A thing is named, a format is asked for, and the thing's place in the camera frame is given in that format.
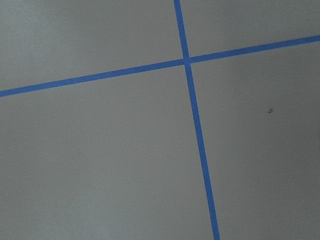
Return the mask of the blue tape line crosswise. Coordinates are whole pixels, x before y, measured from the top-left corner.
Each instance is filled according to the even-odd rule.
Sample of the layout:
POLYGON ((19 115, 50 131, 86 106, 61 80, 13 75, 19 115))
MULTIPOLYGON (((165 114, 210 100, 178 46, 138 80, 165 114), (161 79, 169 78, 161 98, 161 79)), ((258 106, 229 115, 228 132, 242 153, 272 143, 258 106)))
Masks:
MULTIPOLYGON (((316 43, 319 41, 320 41, 320 36, 314 35, 314 36, 284 40, 279 42, 237 48, 232 50, 225 50, 221 52, 208 53, 208 54, 203 54, 198 56, 192 56, 189 62, 191 64, 207 62, 207 61, 224 59, 224 58, 229 58, 234 56, 240 56, 240 55, 264 52, 264 51, 275 50, 280 48, 287 48, 292 46, 316 43)), ((56 81, 50 81, 50 82, 44 82, 39 84, 1 90, 0 96, 3 98, 7 96, 42 91, 42 90, 47 90, 51 88, 58 88, 58 87, 64 87, 69 85, 75 85, 75 84, 82 84, 86 82, 92 82, 92 81, 115 78, 120 76, 131 75, 131 74, 149 72, 149 71, 154 71, 159 69, 172 68, 172 67, 177 67, 182 65, 184 65, 183 59, 169 60, 164 62, 152 63, 147 65, 135 66, 135 67, 118 69, 118 70, 96 73, 91 75, 85 75, 85 76, 79 76, 79 77, 73 77, 73 78, 67 78, 62 80, 56 80, 56 81)))

